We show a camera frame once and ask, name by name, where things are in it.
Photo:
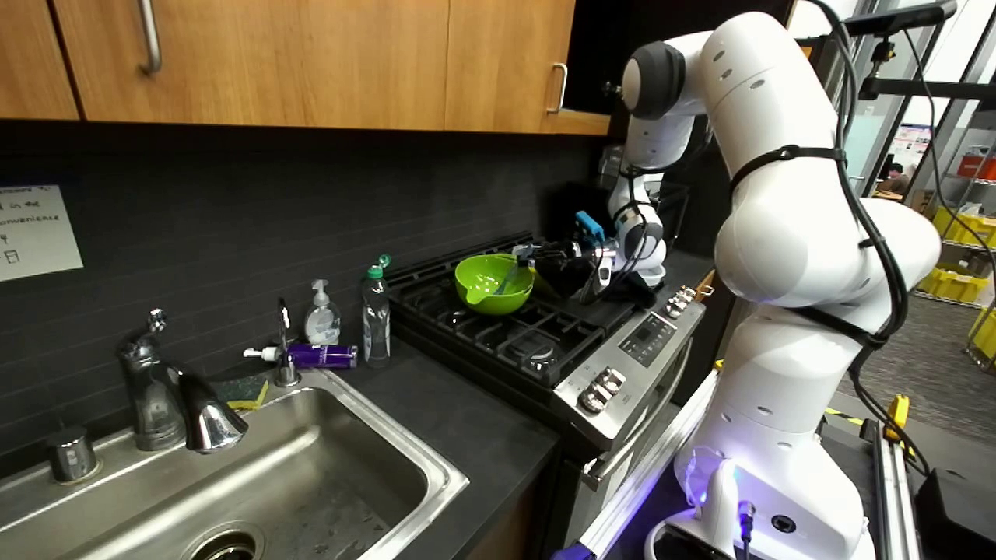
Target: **black backsplash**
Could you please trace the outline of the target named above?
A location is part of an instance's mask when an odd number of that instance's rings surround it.
[[[164,356],[207,377],[329,276],[358,342],[365,267],[540,229],[591,147],[200,127],[0,127],[0,177],[56,177],[86,267],[0,287],[0,470],[54,427],[120,419],[120,339],[164,304]]]

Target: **cabinet door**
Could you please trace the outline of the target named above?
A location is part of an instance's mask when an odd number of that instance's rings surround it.
[[[0,3],[0,117],[77,117],[47,0]]]
[[[89,122],[442,127],[449,0],[56,0]]]
[[[574,0],[451,0],[445,127],[606,133],[560,106],[569,28]]]

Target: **paper sign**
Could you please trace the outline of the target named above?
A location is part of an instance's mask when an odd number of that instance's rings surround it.
[[[0,186],[0,283],[85,267],[56,184]]]

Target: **stainless steel sink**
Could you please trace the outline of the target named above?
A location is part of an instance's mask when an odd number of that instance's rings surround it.
[[[395,557],[467,486],[449,460],[332,372],[245,413],[237,447],[97,446],[97,472],[0,483],[0,557]]]

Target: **dish soap bottle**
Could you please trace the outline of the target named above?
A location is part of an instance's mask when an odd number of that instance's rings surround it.
[[[326,287],[329,283],[322,276],[311,283],[311,313],[304,316],[304,337],[311,349],[340,346],[340,313]]]
[[[366,267],[365,279],[365,362],[379,364],[392,357],[392,308],[383,287],[383,270],[392,264],[390,255],[379,255]]]

